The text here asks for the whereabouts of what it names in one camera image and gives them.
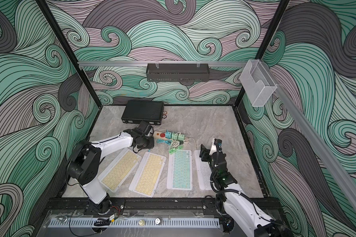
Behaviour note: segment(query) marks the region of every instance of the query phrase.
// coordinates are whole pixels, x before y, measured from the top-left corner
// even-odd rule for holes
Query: power strip
[[[173,137],[174,140],[177,141],[183,141],[185,139],[185,136],[183,134],[176,134],[176,133],[171,133],[171,132],[159,132],[159,131],[154,131],[153,133],[153,137],[155,139],[162,139],[162,140],[171,140],[171,138]]]
[[[153,137],[154,137],[155,139],[162,139],[162,140],[165,140],[165,141],[168,140],[168,139],[166,138],[166,135],[165,135],[164,132],[154,131]]]

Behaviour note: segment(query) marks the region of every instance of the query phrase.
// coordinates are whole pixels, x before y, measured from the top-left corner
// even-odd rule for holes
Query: aluminum rail
[[[243,68],[247,61],[78,61],[79,67],[146,67],[148,63],[207,63],[209,67]]]

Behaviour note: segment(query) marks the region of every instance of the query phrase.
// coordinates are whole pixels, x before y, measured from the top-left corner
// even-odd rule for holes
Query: green cable
[[[174,154],[177,150],[182,150],[182,149],[183,149],[183,145],[179,145],[177,148],[173,147],[169,149],[169,154]]]

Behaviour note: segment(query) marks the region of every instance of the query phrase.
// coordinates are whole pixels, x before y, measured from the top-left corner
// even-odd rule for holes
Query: red wire
[[[117,216],[119,217],[119,214],[120,214],[120,207],[119,207],[119,209],[118,209],[116,206],[112,206],[112,207],[116,208],[116,210],[118,211]]]

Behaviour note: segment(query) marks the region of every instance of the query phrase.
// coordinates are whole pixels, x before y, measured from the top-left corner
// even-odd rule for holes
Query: vented metal panel
[[[76,227],[97,227],[94,226],[94,221],[97,218],[91,217],[76,217],[76,218],[68,218],[66,222],[62,223],[57,220],[57,218],[52,218],[48,225],[49,228],[58,228],[58,227],[68,227],[69,222],[71,228]],[[145,225],[140,226],[138,224],[139,220],[144,220]],[[111,223],[111,225],[107,227],[115,227],[115,228],[220,228],[219,219],[217,218],[163,218],[163,222],[161,225],[157,225],[154,221],[156,218],[127,218],[117,219]]]

